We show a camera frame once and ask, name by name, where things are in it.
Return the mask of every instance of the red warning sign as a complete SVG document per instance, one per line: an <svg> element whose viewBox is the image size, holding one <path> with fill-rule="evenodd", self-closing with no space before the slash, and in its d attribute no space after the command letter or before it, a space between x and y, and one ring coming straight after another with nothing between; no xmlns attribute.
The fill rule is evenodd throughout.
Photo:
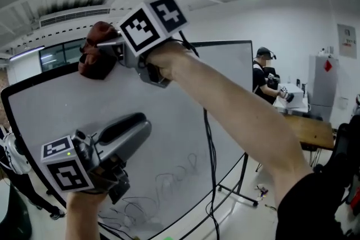
<svg viewBox="0 0 360 240"><path fill-rule="evenodd" d="M325 68L326 72L329 72L331 70L332 65L329 60L326 60L324 68Z"/></svg>

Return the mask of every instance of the window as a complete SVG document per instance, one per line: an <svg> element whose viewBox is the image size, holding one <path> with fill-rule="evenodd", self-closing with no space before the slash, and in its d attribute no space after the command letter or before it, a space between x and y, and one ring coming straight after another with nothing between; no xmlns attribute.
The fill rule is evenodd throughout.
<svg viewBox="0 0 360 240"><path fill-rule="evenodd" d="M80 48L85 44L85 38L61 43L39 51L42 71L48 71L66 64L79 61Z"/></svg>
<svg viewBox="0 0 360 240"><path fill-rule="evenodd" d="M65 58L68 64L78 62L81 56L80 48L84 47L85 39L64 43Z"/></svg>
<svg viewBox="0 0 360 240"><path fill-rule="evenodd" d="M62 44L40 50L40 63L43 72L65 65L66 62Z"/></svg>

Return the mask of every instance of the fluorescent light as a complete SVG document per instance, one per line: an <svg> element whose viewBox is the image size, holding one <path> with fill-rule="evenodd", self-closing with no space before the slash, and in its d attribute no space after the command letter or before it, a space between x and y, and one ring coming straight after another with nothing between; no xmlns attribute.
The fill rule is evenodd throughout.
<svg viewBox="0 0 360 240"><path fill-rule="evenodd" d="M41 59L49 58L49 57L51 57L51 56L52 56L52 54L47 55L47 56L43 56L43 57L41 57Z"/></svg>
<svg viewBox="0 0 360 240"><path fill-rule="evenodd" d="M25 52L20 53L20 54L18 54L18 55L12 56L12 57L10 58L10 61L13 61L13 60L18 59L18 58L20 58L20 57L22 57L22 56L28 55L28 54L30 54L30 53L39 51L39 50L44 49L44 48L45 48L45 46L40 46L40 47L38 47L38 48L34 48L34 49L31 49L31 50L25 51Z"/></svg>
<svg viewBox="0 0 360 240"><path fill-rule="evenodd" d="M45 62L45 63L43 63L43 65L44 65L44 64L48 64L48 63L50 63L50 62L54 62L54 61L56 61L56 59L50 60L50 61L48 61L48 62Z"/></svg>

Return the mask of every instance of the refrigerator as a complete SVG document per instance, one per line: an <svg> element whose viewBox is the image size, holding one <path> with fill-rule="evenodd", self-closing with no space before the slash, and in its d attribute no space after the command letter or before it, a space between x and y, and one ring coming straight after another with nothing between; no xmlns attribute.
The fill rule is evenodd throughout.
<svg viewBox="0 0 360 240"><path fill-rule="evenodd" d="M308 96L310 114L329 122L338 83L338 60L328 56L310 56Z"/></svg>

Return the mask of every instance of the whiteboard frame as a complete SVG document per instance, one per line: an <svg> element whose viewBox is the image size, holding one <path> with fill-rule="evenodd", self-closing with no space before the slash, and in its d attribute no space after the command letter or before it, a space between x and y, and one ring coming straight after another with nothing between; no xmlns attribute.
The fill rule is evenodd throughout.
<svg viewBox="0 0 360 240"><path fill-rule="evenodd" d="M194 47L206 47L206 46L220 46L220 45L229 45L229 44L250 44L251 45L251 61L252 55L253 55L253 42L251 40L219 40L219 41L205 41L205 42L193 42L191 43ZM23 151L26 159L29 161L30 165L32 166L34 172L37 174L39 179L43 182L43 184L46 186L46 188L51 192L51 194L59 201L60 204L63 205L63 207L66 208L66 201L62 199L62 197L56 192L56 190L53 188L53 186L49 183L49 181L46 179L44 174L42 173L41 169L33 159L30 151L28 150L28 147L26 146L21 133L17 127L14 115L11 110L9 98L10 96L21 92L25 89L28 89L32 86L38 85L40 83L44 83L46 81L50 81L52 79L62 77L64 75L74 73L78 71L78 62L72 63L69 65L57 67L52 70L45 71L43 73L40 73L38 75L35 75L33 77L27 78L23 81L20 81L14 85L11 85L1 91L1 100L4 105L5 113L7 115L7 118L9 120L10 126L12 128L12 132L14 133L18 145L20 146L20 149ZM239 163L239 161L243 158L244 154L239 158L239 160L234 164L234 166L229 170L229 172L221 179L217 181L217 185L219 185L224 178L231 172L231 170ZM204 197L193 206L193 208L189 209L184 215L182 215L179 219L177 219L175 222L171 223L169 226L164 228L162 231L160 231L158 234L154 235L153 237L149 238L153 239L154 237L161 234L163 231L170 228L172 225L174 225L177 221L185 217L190 211L192 211L201 201L203 201L211 191L209 191L208 194L204 195ZM105 237L103 234L101 235L101 239L109 240L107 237Z"/></svg>

